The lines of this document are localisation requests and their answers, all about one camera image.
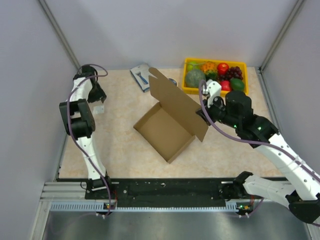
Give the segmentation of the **small clear plastic bag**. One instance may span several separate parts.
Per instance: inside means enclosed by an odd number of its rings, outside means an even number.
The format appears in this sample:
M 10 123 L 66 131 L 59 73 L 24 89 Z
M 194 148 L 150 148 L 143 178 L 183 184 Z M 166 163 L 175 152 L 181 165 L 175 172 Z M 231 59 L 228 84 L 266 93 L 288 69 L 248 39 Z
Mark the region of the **small clear plastic bag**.
M 93 107 L 93 114 L 103 114 L 104 113 L 104 106 L 103 105 L 99 105 L 99 106 L 94 106 Z

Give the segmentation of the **brown cardboard box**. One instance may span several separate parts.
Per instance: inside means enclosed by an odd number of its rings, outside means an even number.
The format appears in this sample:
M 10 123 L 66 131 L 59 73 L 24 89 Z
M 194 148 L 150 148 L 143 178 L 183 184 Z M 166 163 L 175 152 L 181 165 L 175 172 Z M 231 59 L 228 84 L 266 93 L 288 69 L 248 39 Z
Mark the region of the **brown cardboard box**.
M 203 142 L 209 127 L 196 114 L 201 108 L 196 101 L 157 68 L 149 73 L 150 94 L 157 103 L 133 128 L 170 164 L 194 139 Z

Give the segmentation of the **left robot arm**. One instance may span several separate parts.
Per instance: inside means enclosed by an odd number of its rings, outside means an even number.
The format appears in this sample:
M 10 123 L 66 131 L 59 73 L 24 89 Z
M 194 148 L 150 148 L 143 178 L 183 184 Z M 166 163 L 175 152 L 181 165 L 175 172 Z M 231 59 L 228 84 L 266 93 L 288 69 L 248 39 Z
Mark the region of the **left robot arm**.
M 59 104 L 63 126 L 67 135 L 81 151 L 88 172 L 88 192 L 97 192 L 102 198 L 109 198 L 114 191 L 110 183 L 105 166 L 96 148 L 94 132 L 96 122 L 89 104 L 101 102 L 107 99 L 105 91 L 100 86 L 100 77 L 106 77 L 108 71 L 103 69 L 104 74 L 98 74 L 97 64 L 84 64 L 74 75 L 73 87 L 67 100 Z

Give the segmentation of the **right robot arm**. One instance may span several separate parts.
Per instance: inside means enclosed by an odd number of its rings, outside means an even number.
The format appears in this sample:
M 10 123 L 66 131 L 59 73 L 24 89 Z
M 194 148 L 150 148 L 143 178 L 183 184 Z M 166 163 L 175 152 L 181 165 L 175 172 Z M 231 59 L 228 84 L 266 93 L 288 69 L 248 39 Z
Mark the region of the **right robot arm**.
M 287 179 L 287 183 L 279 183 L 243 171 L 221 189 L 223 197 L 254 195 L 269 199 L 300 221 L 319 226 L 320 175 L 289 146 L 273 123 L 254 114 L 251 98 L 233 91 L 222 99 L 218 90 L 212 89 L 199 90 L 198 95 L 201 107 L 196 113 L 207 125 L 230 140 L 250 145 Z

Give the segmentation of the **razor package box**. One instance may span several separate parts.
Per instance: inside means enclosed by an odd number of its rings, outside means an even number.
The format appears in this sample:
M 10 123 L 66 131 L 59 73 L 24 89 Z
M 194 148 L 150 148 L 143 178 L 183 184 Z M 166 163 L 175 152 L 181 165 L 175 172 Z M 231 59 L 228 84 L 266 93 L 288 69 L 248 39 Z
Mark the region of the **razor package box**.
M 149 68 L 150 66 L 147 63 L 143 63 L 130 69 L 131 75 L 143 93 L 150 90 Z

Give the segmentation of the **red apple in front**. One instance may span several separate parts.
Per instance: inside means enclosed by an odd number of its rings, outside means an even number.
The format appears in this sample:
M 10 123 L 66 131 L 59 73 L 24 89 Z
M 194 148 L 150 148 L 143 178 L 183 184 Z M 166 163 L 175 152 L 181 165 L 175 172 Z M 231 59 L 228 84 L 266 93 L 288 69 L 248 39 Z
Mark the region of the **red apple in front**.
M 220 82 L 221 90 L 230 92 L 232 90 L 231 83 L 228 80 L 223 80 Z

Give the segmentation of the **red apple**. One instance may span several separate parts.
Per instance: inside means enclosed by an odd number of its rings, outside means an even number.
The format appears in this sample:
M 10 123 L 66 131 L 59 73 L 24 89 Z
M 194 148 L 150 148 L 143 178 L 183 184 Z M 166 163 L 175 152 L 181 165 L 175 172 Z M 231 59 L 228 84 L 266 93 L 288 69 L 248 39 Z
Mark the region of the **red apple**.
M 229 65 L 225 62 L 222 62 L 217 65 L 217 72 L 219 75 L 225 75 L 227 71 L 229 70 Z
M 220 82 L 221 90 L 230 92 L 232 90 L 231 83 L 228 80 L 223 80 Z

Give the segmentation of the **yellow plastic tray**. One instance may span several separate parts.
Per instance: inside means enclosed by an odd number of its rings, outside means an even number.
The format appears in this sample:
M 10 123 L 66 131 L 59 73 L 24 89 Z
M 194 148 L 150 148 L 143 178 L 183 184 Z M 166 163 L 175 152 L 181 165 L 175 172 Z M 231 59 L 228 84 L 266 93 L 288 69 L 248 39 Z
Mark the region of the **yellow plastic tray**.
M 202 93 L 219 94 L 224 97 L 232 91 L 249 94 L 247 65 L 239 61 L 186 58 L 182 77 L 182 90 L 186 94 L 197 94 L 200 81 L 206 84 Z

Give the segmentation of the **green avocado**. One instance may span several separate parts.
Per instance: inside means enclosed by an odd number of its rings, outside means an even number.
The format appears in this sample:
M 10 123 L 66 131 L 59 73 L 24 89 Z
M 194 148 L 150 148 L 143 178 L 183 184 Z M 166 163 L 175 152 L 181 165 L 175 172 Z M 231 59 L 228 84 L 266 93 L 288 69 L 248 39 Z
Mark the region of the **green avocado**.
M 230 79 L 230 86 L 231 86 L 233 91 L 241 91 L 241 92 L 243 92 L 245 90 L 245 84 L 239 78 L 231 78 Z

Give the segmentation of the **green netted melon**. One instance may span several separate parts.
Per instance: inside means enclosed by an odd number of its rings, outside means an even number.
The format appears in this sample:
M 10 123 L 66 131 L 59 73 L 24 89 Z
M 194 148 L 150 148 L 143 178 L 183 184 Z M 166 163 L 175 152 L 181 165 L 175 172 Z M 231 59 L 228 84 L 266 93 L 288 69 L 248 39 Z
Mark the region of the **green netted melon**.
M 206 79 L 206 75 L 200 69 L 193 69 L 185 76 L 185 86 L 187 88 L 198 88 L 199 82 Z

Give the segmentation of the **dark purple grape bunch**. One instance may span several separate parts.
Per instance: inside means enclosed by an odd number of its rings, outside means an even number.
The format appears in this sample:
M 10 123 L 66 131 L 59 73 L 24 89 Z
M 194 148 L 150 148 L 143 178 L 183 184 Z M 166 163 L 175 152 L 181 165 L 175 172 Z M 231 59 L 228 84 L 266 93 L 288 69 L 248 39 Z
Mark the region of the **dark purple grape bunch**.
M 231 67 L 228 70 L 218 74 L 218 80 L 220 81 L 229 81 L 233 78 L 240 79 L 240 80 L 244 79 L 243 72 L 238 66 Z

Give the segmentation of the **orange pineapple with leaves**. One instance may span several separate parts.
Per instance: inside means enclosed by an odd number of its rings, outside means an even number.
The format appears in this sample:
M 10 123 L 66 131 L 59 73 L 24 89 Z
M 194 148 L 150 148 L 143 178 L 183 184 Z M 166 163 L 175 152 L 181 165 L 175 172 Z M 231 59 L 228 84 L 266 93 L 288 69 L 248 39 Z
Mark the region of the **orange pineapple with leaves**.
M 218 77 L 218 70 L 217 65 L 212 61 L 205 62 L 201 67 L 200 70 L 204 73 L 207 80 L 217 80 Z

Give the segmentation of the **red apple at back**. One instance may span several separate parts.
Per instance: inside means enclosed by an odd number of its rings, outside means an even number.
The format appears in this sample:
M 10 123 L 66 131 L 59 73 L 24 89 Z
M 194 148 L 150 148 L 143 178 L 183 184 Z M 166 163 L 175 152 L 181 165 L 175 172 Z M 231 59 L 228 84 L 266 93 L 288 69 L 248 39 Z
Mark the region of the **red apple at back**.
M 217 72 L 219 75 L 225 75 L 227 71 L 229 70 L 229 65 L 225 62 L 222 62 L 217 65 Z

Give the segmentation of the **green apple with stem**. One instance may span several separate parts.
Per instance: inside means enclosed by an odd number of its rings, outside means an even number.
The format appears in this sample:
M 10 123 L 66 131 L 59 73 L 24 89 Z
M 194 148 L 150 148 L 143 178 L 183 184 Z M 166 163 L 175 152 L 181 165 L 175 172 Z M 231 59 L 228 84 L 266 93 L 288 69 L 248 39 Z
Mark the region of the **green apple with stem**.
M 192 70 L 201 70 L 202 66 L 205 64 L 206 62 L 196 62 L 196 61 L 190 61 L 190 62 L 186 62 L 186 71 L 192 71 Z

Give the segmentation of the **yellow tape roll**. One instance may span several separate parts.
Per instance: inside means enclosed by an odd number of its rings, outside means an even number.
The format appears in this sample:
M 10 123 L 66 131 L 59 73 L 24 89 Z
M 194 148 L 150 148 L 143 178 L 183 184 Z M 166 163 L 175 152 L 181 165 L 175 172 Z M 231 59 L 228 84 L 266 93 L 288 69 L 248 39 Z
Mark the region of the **yellow tape roll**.
M 176 80 L 174 80 L 173 78 L 169 78 L 169 80 L 175 85 L 175 86 L 178 86 L 178 83 Z

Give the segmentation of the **left aluminium frame post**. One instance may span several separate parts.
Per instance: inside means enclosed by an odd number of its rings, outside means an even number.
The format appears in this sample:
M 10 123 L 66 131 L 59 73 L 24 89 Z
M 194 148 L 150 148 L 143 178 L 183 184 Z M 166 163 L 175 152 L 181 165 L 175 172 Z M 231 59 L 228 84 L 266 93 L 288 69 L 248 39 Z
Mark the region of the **left aluminium frame post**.
M 77 69 L 77 72 L 81 72 L 81 64 L 78 61 L 74 51 L 72 50 L 63 30 L 61 29 L 58 21 L 56 20 L 52 10 L 50 9 L 46 0 L 37 0 L 41 10 L 43 11 L 44 15 L 46 16 L 49 24 L 51 25 L 55 35 L 57 36 L 60 45 L 62 46 L 63 50 L 65 51 L 67 57 L 71 61 L 72 65 Z

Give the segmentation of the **aluminium frame post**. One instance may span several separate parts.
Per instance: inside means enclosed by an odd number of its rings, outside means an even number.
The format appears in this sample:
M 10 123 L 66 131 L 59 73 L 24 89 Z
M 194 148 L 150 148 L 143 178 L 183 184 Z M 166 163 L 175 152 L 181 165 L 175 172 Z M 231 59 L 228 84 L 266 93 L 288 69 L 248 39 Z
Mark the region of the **aluminium frame post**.
M 57 36 L 60 45 L 62 46 L 63 50 L 65 51 L 67 57 L 71 61 L 72 65 L 77 69 L 77 72 L 81 72 L 81 64 L 78 61 L 74 51 L 72 50 L 63 30 L 61 29 L 58 21 L 56 20 L 52 10 L 50 9 L 46 0 L 37 0 L 41 10 L 43 11 L 44 15 L 46 16 L 49 24 L 51 25 L 55 35 Z
M 274 57 L 277 49 L 280 47 L 282 41 L 284 40 L 288 30 L 294 23 L 296 17 L 299 15 L 300 11 L 302 10 L 306 0 L 296 0 L 295 4 L 290 11 L 288 17 L 286 18 L 284 24 L 282 25 L 280 31 L 278 32 L 276 38 L 274 39 L 270 49 L 268 50 L 264 60 L 262 61 L 261 66 L 258 68 L 261 73 L 263 73 L 266 68 L 268 67 L 270 61 Z

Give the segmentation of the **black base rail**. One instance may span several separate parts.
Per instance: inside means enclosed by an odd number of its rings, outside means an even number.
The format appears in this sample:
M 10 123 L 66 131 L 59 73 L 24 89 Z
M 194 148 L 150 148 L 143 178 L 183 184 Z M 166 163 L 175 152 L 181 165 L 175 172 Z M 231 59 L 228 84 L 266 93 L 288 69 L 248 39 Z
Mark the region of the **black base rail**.
M 88 180 L 85 199 L 103 203 L 102 212 L 230 212 L 250 217 L 261 197 L 245 193 L 231 178 L 113 178 Z

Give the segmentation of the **right aluminium frame post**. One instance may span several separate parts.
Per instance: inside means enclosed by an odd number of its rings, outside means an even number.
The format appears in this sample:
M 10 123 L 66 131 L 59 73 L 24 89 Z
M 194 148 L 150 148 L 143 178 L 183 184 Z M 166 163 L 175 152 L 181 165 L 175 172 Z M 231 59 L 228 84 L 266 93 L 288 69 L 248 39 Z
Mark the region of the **right aluminium frame post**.
M 264 60 L 262 61 L 261 66 L 258 68 L 261 73 L 263 73 L 266 68 L 268 67 L 270 61 L 274 57 L 277 49 L 280 47 L 282 41 L 284 40 L 288 30 L 294 23 L 296 17 L 299 15 L 300 11 L 302 10 L 306 0 L 296 0 L 295 4 L 290 11 L 288 17 L 286 18 L 284 24 L 282 25 L 280 31 L 278 32 L 276 38 L 274 39 L 270 49 L 268 50 Z

